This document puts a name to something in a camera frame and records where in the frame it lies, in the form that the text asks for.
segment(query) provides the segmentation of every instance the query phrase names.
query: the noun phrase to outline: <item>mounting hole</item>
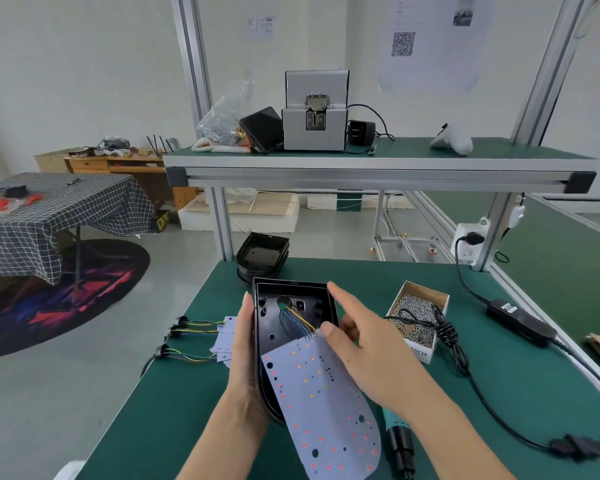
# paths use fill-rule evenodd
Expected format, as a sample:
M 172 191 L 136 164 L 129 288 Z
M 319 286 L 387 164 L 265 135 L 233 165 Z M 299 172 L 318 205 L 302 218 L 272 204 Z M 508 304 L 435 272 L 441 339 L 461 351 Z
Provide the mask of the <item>mounting hole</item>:
M 291 300 L 291 298 L 288 296 L 279 296 L 276 300 L 276 303 L 278 304 L 278 308 L 280 310 L 285 310 L 286 308 L 291 308 L 294 306 L 293 300 Z

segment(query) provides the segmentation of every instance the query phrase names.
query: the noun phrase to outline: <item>box of screws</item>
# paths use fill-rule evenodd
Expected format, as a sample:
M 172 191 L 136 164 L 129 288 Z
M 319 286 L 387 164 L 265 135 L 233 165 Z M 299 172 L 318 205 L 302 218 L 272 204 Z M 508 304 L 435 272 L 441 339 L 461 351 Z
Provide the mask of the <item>box of screws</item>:
M 418 319 L 435 323 L 432 306 L 439 306 L 442 313 L 446 314 L 448 304 L 448 294 L 407 281 L 398 291 L 387 315 L 399 317 L 400 309 L 407 308 Z M 404 341 L 415 352 L 418 359 L 422 363 L 430 363 L 436 347 L 436 331 L 420 325 L 407 325 L 399 319 L 389 320 L 400 330 Z

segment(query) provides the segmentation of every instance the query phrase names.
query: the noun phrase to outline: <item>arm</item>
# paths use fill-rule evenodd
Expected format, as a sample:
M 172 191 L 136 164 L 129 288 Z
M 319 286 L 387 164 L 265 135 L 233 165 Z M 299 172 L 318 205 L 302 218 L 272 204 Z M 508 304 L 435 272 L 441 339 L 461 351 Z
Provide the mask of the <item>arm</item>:
M 514 477 L 432 379 L 391 322 L 329 283 L 346 315 L 322 332 L 360 389 L 408 421 L 441 480 Z
M 244 479 L 267 431 L 253 374 L 253 299 L 245 293 L 233 339 L 229 384 L 176 480 Z

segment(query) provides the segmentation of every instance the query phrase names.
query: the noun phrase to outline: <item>fingernail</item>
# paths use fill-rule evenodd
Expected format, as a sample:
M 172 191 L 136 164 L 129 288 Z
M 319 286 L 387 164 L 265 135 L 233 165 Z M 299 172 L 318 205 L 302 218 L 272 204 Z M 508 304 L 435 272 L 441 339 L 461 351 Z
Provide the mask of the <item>fingernail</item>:
M 328 337 L 329 334 L 335 330 L 335 328 L 336 325 L 331 322 L 322 322 L 322 325 L 320 325 L 320 330 L 322 330 L 322 333 L 325 337 Z

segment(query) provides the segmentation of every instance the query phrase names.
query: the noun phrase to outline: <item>teal screwdriver handle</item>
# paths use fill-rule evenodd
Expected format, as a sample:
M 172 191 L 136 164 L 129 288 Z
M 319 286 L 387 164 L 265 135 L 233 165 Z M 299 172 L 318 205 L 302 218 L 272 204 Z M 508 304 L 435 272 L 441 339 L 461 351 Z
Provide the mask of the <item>teal screwdriver handle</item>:
M 395 461 L 395 468 L 405 480 L 415 478 L 415 452 L 413 437 L 407 421 L 386 408 L 382 408 L 386 426 L 387 444 Z

